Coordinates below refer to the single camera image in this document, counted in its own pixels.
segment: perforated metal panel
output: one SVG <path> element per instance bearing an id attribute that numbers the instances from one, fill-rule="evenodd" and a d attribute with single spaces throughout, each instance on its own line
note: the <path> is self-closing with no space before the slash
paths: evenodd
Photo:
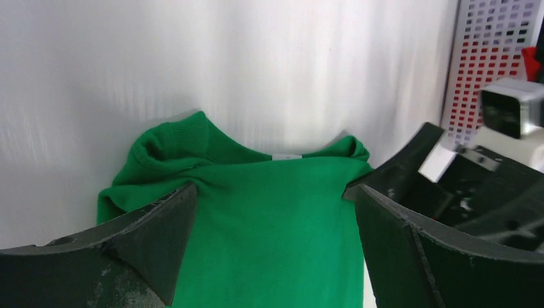
<path id="1" fill-rule="evenodd" d="M 442 117 L 451 145 L 482 125 L 478 91 L 499 78 L 526 79 L 521 50 L 536 45 L 540 0 L 461 0 Z"/>

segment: white backdrop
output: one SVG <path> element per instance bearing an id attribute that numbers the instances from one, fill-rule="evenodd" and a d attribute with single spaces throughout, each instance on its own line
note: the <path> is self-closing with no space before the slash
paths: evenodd
<path id="1" fill-rule="evenodd" d="M 438 123 L 456 0 L 0 0 L 0 248 L 91 227 L 145 129 L 200 108 L 240 143 L 352 133 L 377 166 Z"/>

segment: black plastic panel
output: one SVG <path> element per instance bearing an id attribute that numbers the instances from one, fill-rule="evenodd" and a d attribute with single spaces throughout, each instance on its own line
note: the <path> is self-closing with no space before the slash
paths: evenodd
<path id="1" fill-rule="evenodd" d="M 171 305 L 196 187 L 46 246 L 0 250 L 0 307 Z"/>
<path id="2" fill-rule="evenodd" d="M 435 133 L 423 126 L 406 148 L 426 149 L 418 153 L 426 157 L 434 145 L 424 136 Z M 542 305 L 543 175 L 474 151 L 481 159 L 457 155 L 435 184 L 419 175 L 423 161 L 403 149 L 357 186 L 355 213 L 379 308 Z"/>

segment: green sweater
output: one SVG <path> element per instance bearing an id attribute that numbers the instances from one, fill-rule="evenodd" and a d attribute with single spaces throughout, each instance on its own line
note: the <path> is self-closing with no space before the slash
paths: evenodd
<path id="1" fill-rule="evenodd" d="M 236 143 L 203 112 L 141 135 L 98 223 L 186 182 L 199 205 L 173 307 L 361 308 L 363 256 L 348 182 L 371 171 L 354 137 L 301 159 Z"/>

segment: sweater sleeve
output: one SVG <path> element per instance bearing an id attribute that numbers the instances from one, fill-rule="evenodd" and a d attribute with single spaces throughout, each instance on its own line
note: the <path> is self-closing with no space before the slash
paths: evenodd
<path id="1" fill-rule="evenodd" d="M 189 180 L 183 176 L 184 171 L 208 164 L 206 121 L 205 115 L 197 112 L 180 122 L 163 123 L 143 133 L 131 147 L 111 187 L 100 192 L 98 223 L 163 197 Z"/>

